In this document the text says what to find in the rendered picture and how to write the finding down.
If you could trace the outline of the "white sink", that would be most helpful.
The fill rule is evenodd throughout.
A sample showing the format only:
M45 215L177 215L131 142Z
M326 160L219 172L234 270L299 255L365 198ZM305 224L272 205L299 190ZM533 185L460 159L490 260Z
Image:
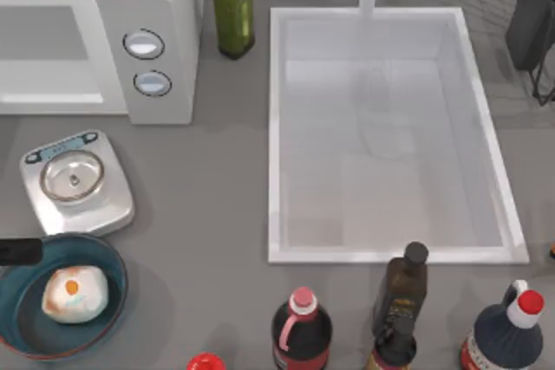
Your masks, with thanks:
M268 259L529 254L457 7L271 10Z

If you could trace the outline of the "silver kitchen scale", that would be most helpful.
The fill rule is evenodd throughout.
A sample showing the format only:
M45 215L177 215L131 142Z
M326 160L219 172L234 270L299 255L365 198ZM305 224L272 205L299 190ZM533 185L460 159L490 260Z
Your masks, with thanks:
M134 199L108 136L89 129L26 152L19 163L34 213L48 236L103 236L134 218Z

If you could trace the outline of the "red bottle cap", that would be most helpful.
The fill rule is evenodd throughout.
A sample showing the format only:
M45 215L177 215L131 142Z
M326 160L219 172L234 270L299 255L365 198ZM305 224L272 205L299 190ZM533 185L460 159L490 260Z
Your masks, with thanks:
M216 354L203 352L188 361L186 370L226 370L226 365Z

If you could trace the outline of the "green glass bottle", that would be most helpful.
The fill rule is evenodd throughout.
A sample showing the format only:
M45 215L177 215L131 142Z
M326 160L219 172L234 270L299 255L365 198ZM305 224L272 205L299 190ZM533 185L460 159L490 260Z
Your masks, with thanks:
M237 60L255 43L253 0L213 0L218 48Z

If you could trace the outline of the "small microwave knob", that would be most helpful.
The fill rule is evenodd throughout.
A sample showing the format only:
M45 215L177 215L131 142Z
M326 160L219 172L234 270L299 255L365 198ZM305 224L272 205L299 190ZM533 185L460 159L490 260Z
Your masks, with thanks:
M172 89L171 79L163 72L151 70L134 76L134 88L148 97L161 97Z

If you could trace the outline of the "large microwave knob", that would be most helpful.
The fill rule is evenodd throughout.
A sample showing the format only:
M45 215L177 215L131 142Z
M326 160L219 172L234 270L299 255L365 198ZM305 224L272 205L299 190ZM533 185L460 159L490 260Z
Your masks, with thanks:
M129 32L124 35L122 42L124 49L139 60L154 60L165 50L163 39L150 29Z

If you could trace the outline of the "white round bread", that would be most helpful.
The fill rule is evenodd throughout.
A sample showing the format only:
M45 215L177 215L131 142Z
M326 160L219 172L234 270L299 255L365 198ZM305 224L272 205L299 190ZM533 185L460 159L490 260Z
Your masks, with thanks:
M61 324L93 320L108 305L108 279L92 265L58 269L42 293L42 311Z

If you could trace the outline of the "blue bowl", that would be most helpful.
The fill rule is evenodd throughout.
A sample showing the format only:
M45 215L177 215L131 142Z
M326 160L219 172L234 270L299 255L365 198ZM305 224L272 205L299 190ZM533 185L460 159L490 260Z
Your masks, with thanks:
M110 243L81 233L43 237L42 259L0 271L0 345L34 361L70 360L117 329L128 293L127 267ZM47 281L62 268L91 265L108 280L108 305L93 320L61 324L42 311Z

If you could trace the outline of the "pale microwave oven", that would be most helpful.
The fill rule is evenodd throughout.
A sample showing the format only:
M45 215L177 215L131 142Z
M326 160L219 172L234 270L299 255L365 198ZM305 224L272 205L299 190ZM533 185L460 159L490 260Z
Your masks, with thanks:
M0 114L125 114L137 125L187 124L199 63L203 0L0 0ZM150 29L165 43L133 58L123 37ZM163 72L161 97L134 76Z

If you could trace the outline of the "dark bottle with pink cap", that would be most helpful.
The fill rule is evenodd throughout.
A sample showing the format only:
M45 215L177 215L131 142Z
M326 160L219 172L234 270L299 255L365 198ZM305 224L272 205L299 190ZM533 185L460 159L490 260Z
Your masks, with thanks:
M327 310L308 287L296 288L271 320L277 370L325 370L333 335Z

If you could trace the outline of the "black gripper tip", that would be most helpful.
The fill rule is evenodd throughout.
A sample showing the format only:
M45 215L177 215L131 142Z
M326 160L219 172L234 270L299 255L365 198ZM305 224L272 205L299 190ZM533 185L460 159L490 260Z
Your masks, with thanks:
M42 256L41 238L0 238L0 267L36 265Z

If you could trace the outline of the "dark jug with red cap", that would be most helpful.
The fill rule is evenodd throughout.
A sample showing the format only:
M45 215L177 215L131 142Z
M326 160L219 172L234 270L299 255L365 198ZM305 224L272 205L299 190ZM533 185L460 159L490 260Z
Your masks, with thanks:
M514 281L502 302L484 308L460 349L461 370L530 370L544 347L544 297Z

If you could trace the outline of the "dark brown square bottle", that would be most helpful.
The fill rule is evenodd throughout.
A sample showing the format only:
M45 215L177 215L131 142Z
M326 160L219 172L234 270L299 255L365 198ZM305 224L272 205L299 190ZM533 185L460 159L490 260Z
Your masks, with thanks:
M388 262L372 309L373 335L400 317L417 320L428 292L427 259L427 246L414 241Z

